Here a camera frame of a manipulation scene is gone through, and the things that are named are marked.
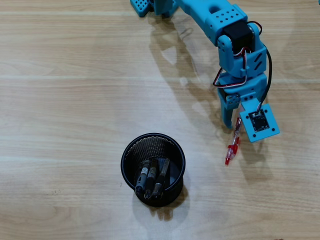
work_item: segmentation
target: marker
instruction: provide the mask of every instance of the marker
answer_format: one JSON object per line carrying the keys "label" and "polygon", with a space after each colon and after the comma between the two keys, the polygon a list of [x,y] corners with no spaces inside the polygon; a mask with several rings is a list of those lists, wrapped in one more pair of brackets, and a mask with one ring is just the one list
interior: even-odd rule
{"label": "marker", "polygon": [[146,179],[146,184],[145,184],[145,193],[144,193],[144,198],[149,199],[152,191],[155,186],[155,181],[156,181],[156,176],[157,176],[157,159],[152,159],[151,161],[151,168],[148,174],[148,177]]}
{"label": "marker", "polygon": [[160,199],[162,197],[169,164],[170,164],[170,159],[167,158],[163,164],[162,170],[158,178],[156,179],[156,182],[154,185],[153,193],[151,195],[151,198],[153,198],[154,200]]}
{"label": "marker", "polygon": [[241,131],[242,123],[243,122],[241,117],[238,117],[236,120],[232,141],[231,141],[231,144],[228,146],[228,152],[226,153],[226,156],[225,156],[225,165],[227,166],[237,154],[237,151],[240,145],[240,131]]}
{"label": "marker", "polygon": [[146,181],[147,181],[147,174],[150,168],[150,160],[146,160],[143,162],[143,168],[141,170],[140,176],[138,178],[138,181],[135,185],[135,194],[140,195],[144,192]]}

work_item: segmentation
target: black mesh pen holder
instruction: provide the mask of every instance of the black mesh pen holder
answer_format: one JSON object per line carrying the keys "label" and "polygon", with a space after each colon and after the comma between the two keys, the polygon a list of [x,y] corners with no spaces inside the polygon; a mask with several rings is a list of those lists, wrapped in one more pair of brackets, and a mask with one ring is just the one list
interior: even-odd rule
{"label": "black mesh pen holder", "polygon": [[122,155],[121,173],[128,186],[135,190],[143,162],[153,158],[158,160],[157,173],[162,169],[166,158],[170,159],[162,197],[157,200],[146,200],[143,195],[137,197],[149,206],[163,207],[172,203],[184,186],[186,159],[174,139],[161,133],[148,133],[137,137],[126,147]]}

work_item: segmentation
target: circuit board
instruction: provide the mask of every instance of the circuit board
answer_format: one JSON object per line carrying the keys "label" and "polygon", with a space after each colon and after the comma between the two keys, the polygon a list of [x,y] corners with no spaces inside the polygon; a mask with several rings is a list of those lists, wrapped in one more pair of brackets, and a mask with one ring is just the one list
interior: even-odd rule
{"label": "circuit board", "polygon": [[249,114],[253,129],[255,133],[269,129],[269,124],[263,110],[260,110],[259,113],[253,112]]}

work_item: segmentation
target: blue robotic arm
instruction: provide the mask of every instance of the blue robotic arm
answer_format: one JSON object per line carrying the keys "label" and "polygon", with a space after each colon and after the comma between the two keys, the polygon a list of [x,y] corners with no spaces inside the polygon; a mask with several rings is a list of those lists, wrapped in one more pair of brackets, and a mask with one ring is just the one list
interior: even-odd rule
{"label": "blue robotic arm", "polygon": [[180,6],[218,47],[219,65],[225,73],[219,74],[214,84],[219,82],[215,86],[228,128],[232,128],[233,111],[241,103],[244,111],[240,116],[251,142],[280,133],[269,104],[262,106],[270,87],[264,73],[269,52],[260,40],[259,28],[248,22],[248,16],[236,4],[227,0],[130,1],[140,17],[151,9],[156,15],[169,17]]}

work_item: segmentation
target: table surface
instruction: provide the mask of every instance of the table surface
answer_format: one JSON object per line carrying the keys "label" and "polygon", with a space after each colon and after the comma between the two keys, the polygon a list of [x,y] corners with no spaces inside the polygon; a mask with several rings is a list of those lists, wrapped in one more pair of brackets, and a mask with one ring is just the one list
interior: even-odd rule
{"label": "table surface", "polygon": [[[139,18],[129,0],[1,0],[1,240],[320,239],[320,6],[233,0],[263,25],[267,102],[281,134],[229,167],[218,50],[179,9]],[[174,138],[183,192],[143,205],[120,161],[137,136]]]}

